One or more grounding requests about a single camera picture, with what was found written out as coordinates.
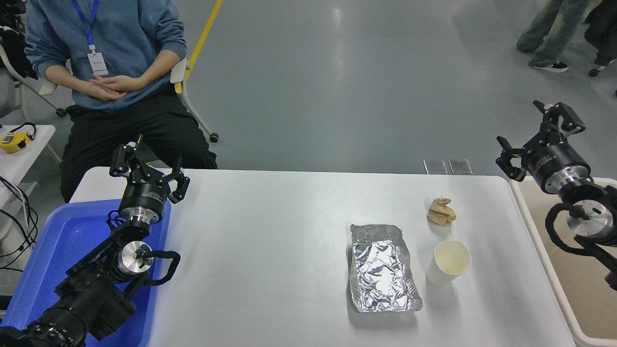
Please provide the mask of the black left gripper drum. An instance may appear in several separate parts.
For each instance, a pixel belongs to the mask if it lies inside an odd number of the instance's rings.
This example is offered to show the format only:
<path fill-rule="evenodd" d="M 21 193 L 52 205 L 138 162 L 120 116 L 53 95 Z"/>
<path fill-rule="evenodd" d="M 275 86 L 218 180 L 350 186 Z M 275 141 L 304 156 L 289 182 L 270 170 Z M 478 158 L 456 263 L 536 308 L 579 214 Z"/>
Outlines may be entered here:
<path fill-rule="evenodd" d="M 162 217 L 168 195 L 169 180 L 160 171 L 132 171 L 120 204 L 121 217 Z"/>

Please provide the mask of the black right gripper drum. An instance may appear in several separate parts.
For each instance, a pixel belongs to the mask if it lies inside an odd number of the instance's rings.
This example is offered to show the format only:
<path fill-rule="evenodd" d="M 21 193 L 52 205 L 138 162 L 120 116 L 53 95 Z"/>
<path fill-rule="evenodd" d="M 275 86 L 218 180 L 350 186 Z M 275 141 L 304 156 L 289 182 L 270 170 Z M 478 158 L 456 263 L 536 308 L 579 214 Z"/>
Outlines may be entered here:
<path fill-rule="evenodd" d="M 560 191 L 578 180 L 590 178 L 590 166 L 566 143 L 549 145 L 535 151 L 526 169 L 542 191 Z"/>

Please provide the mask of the person's left hand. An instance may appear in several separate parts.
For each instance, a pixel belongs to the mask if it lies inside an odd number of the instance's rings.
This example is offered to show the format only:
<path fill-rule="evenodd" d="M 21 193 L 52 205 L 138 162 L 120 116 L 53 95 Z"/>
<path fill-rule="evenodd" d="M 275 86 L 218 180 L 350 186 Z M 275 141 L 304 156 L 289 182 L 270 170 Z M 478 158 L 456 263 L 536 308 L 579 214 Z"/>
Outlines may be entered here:
<path fill-rule="evenodd" d="M 102 86 L 118 93 L 136 92 L 144 89 L 148 85 L 148 82 L 141 77 L 133 78 L 126 75 L 99 78 L 98 80 Z"/>

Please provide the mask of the person's right hand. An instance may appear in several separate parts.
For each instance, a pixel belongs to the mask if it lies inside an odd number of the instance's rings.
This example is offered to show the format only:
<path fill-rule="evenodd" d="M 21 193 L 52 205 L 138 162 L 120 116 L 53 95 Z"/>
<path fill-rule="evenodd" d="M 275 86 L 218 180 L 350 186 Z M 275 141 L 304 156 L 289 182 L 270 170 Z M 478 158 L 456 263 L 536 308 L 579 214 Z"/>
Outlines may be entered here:
<path fill-rule="evenodd" d="M 95 80 L 90 80 L 88 83 L 87 94 L 102 101 L 119 100 L 128 94 L 127 92 L 117 92 Z"/>

